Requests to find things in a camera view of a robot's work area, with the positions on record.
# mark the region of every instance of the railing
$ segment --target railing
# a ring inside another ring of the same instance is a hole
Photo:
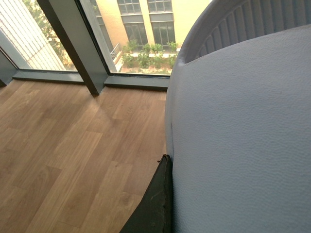
[[[116,58],[116,56],[119,54],[120,51],[121,51],[120,44],[117,43],[117,45],[114,47],[114,49],[110,53],[112,60]]]

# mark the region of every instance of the building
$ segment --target building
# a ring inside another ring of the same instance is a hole
[[[211,0],[92,0],[110,51],[136,40],[143,45],[168,42],[180,48],[188,31]]]

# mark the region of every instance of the wooden floor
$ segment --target wooden floor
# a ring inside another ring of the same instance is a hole
[[[165,92],[0,88],[0,232],[118,233],[165,152]]]

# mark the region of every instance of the white leather upholstery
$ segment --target white leather upholstery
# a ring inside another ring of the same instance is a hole
[[[310,35],[177,61],[166,106],[175,232],[311,232]]]

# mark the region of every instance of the white leather chair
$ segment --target white leather chair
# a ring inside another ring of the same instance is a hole
[[[166,105],[177,233],[311,232],[311,1],[214,0]]]

